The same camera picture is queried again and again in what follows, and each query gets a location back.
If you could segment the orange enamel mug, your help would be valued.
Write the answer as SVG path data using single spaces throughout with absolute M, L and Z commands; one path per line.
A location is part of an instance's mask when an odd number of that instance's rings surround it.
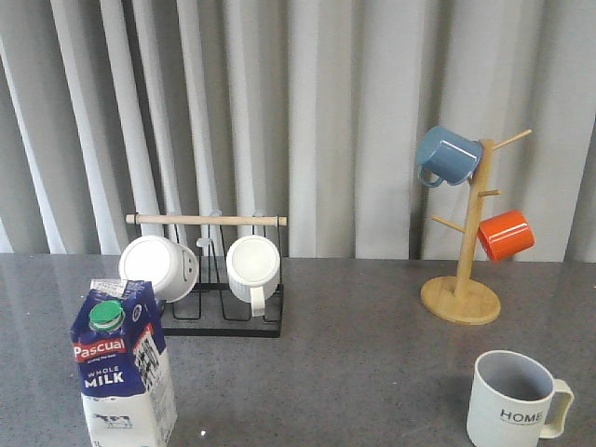
M 481 221 L 478 238 L 493 262 L 530 249 L 535 244 L 532 228 L 519 210 L 509 210 Z

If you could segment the blue white milk carton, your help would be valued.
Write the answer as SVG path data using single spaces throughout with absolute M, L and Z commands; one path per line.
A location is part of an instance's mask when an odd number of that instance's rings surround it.
M 177 411 L 151 283 L 92 280 L 71 340 L 92 445 L 167 445 Z

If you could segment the white ribbed mug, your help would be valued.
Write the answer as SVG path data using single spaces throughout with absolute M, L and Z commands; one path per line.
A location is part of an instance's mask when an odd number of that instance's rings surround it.
M 266 237 L 252 235 L 236 240 L 226 254 L 226 269 L 231 292 L 251 305 L 251 314 L 265 314 L 265 301 L 280 282 L 280 255 Z

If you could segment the blue enamel mug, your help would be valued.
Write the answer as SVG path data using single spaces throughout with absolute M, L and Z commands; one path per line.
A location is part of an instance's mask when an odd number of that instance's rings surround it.
M 426 187 L 438 187 L 443 181 L 458 185 L 474 173 L 482 155 L 480 142 L 435 126 L 424 135 L 416 150 L 418 179 Z

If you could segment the wooden mug tree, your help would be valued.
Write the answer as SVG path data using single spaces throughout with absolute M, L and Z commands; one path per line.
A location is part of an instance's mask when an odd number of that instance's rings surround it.
M 470 278 L 475 257 L 477 234 L 481 222 L 484 199 L 499 195 L 499 190 L 487 188 L 493 151 L 530 135 L 524 130 L 502 142 L 490 139 L 481 141 L 483 154 L 479 166 L 469 183 L 465 224 L 460 227 L 439 216 L 432 219 L 457 231 L 462 231 L 456 275 L 436 277 L 422 286 L 420 296 L 423 305 L 435 316 L 463 325 L 483 325 L 494 321 L 500 313 L 501 304 L 496 293 L 486 285 Z

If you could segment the grey pleated curtain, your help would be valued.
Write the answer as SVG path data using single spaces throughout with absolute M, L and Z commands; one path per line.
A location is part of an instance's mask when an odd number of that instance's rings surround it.
M 591 1 L 5 1 L 1 249 L 117 254 L 125 217 L 285 215 L 294 257 L 451 259 L 443 125 L 500 149 L 524 261 L 595 258 Z

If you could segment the white smiley face mug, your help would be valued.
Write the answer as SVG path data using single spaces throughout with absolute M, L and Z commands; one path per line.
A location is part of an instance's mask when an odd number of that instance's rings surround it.
M 157 300 L 184 298 L 198 278 L 196 256 L 184 245 L 159 236 L 138 237 L 127 245 L 118 263 L 122 279 L 150 281 Z

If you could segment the white HOME mug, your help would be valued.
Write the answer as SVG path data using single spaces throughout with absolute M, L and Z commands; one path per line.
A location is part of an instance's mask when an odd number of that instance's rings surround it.
M 538 361 L 508 350 L 480 354 L 467 413 L 467 435 L 476 446 L 536 446 L 556 439 L 575 396 Z

